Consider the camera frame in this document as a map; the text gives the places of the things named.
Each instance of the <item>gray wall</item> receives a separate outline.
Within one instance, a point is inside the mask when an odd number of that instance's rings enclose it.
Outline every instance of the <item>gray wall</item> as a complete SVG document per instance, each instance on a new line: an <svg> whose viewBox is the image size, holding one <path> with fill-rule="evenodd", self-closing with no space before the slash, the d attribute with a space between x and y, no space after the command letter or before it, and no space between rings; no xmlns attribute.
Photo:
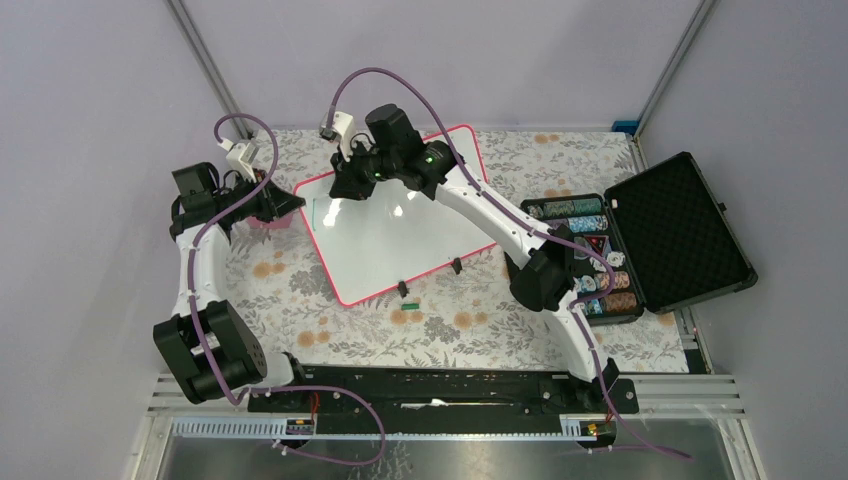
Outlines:
<svg viewBox="0 0 848 480"><path fill-rule="evenodd" d="M450 124L609 128L638 117L698 0L187 0L240 107L315 128L342 79L392 69ZM387 102L434 125L371 75L340 108Z"/></svg>
<svg viewBox="0 0 848 480"><path fill-rule="evenodd" d="M845 478L848 3L722 2L643 136L691 151L760 273L698 308L772 479Z"/></svg>
<svg viewBox="0 0 848 480"><path fill-rule="evenodd" d="M0 478L118 478L221 111L164 2L0 7Z"/></svg>

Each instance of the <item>open black case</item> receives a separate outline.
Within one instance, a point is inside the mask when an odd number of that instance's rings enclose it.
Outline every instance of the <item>open black case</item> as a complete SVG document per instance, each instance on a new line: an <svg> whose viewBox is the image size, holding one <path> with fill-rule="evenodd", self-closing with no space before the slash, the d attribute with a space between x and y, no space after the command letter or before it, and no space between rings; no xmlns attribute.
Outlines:
<svg viewBox="0 0 848 480"><path fill-rule="evenodd" d="M632 322L645 309L662 314L757 282L756 271L724 217L724 204L716 202L688 152L610 187L603 197L525 200L521 209L542 221L561 223L577 215L540 217L545 205L588 198L600 199L600 215L606 216L608 227L575 236L608 236L611 249L625 255L624 264L615 270L627 272L630 279L627 288L613 293L631 292L636 297L626 311L597 314L587 309L591 325ZM507 266L512 278L517 269L509 258ZM597 273L588 259L575 259L576 281Z"/></svg>

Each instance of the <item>black toolbox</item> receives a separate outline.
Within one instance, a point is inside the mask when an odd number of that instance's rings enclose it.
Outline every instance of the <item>black toolbox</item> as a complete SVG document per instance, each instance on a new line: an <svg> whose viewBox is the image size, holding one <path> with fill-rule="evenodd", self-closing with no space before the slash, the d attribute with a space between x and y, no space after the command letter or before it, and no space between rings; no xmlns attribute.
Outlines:
<svg viewBox="0 0 848 480"><path fill-rule="evenodd" d="M566 223L572 231L605 227L574 231L575 241L605 257L610 251L624 254L623 265L615 267L616 279L575 254L579 297L603 290L604 279L621 287L601 299L603 304L585 305L591 325L632 322L645 309L671 312L757 282L724 217L724 204L716 202L688 152L610 187L603 197L525 200L521 209L551 225ZM507 267L511 279L517 268L509 257Z"/></svg>

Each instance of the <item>case lid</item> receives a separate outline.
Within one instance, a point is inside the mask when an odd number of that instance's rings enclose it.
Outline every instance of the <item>case lid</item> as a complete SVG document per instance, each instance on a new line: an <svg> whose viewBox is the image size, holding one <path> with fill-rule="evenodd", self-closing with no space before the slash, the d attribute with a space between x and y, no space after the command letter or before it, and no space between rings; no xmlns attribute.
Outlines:
<svg viewBox="0 0 848 480"><path fill-rule="evenodd" d="M679 308L756 282L688 152L609 188L604 197L648 310Z"/></svg>

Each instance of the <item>floral tablecloth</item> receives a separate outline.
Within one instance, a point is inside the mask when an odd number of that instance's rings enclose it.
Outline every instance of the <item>floral tablecloth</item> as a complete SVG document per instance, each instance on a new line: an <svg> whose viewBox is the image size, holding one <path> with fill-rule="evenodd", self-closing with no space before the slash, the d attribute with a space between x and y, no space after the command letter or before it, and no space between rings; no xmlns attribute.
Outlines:
<svg viewBox="0 0 848 480"><path fill-rule="evenodd" d="M330 170L332 145L315 131L275 131L274 182L288 191ZM635 173L623 134L477 132L490 185L507 199L602 192ZM271 162L267 134L257 164ZM415 367L562 369L544 322L508 290L500 247L442 269L395 292L345 308L336 300L300 215L288 228L234 228L228 261L230 299L266 351L303 363ZM414 301L420 310L403 311ZM622 371L687 372L673 316L593 328Z"/></svg>

